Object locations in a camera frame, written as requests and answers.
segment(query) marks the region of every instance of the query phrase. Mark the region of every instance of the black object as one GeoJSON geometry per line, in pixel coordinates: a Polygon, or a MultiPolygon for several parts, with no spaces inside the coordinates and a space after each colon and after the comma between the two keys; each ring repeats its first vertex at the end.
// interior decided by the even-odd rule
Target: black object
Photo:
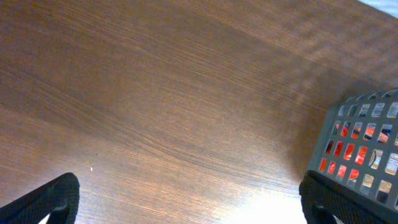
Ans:
{"type": "Polygon", "coordinates": [[[309,224],[398,223],[398,213],[346,188],[339,183],[308,170],[300,184],[305,218],[309,224]]]}
{"type": "Polygon", "coordinates": [[[79,182],[66,173],[0,208],[0,223],[74,223],[79,204],[79,182]]]}

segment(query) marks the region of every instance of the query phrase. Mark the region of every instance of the wooden table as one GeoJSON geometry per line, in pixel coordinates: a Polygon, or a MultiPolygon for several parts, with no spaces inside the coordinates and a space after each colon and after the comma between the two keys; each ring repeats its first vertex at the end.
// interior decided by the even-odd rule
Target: wooden table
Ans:
{"type": "Polygon", "coordinates": [[[0,12],[0,206],[73,172],[78,223],[304,223],[328,106],[398,84],[398,20],[356,1],[0,12]]]}

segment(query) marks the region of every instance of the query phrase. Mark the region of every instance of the table top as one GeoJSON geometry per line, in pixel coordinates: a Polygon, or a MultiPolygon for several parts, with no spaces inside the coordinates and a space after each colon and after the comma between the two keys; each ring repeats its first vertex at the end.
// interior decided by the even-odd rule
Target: table top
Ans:
{"type": "Polygon", "coordinates": [[[305,223],[328,107],[398,84],[398,20],[356,1],[0,9],[0,206],[73,172],[77,223],[305,223]]]}

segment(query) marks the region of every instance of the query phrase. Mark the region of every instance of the gray plastic basket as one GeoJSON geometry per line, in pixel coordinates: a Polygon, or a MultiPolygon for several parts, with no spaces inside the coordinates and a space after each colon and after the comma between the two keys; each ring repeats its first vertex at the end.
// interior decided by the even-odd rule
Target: gray plastic basket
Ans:
{"type": "Polygon", "coordinates": [[[398,89],[328,111],[309,168],[398,212],[398,89]]]}

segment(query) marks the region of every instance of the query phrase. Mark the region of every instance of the wood grain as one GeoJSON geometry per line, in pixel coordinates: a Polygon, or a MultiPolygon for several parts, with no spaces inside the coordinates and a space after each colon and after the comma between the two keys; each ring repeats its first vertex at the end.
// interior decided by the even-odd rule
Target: wood grain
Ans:
{"type": "Polygon", "coordinates": [[[0,206],[73,172],[78,223],[305,223],[328,106],[398,84],[398,22],[356,1],[0,10],[0,206]]]}

